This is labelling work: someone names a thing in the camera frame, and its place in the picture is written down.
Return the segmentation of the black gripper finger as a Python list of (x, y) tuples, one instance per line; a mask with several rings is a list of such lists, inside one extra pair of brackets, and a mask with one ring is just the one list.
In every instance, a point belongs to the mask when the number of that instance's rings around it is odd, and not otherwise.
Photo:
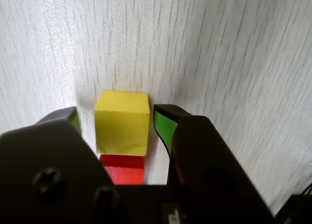
[(0, 137), (3, 224), (126, 224), (120, 195), (82, 139), (75, 107)]
[(170, 157), (168, 182), (183, 186), (192, 224), (272, 224), (274, 217), (208, 117), (156, 104), (154, 128)]

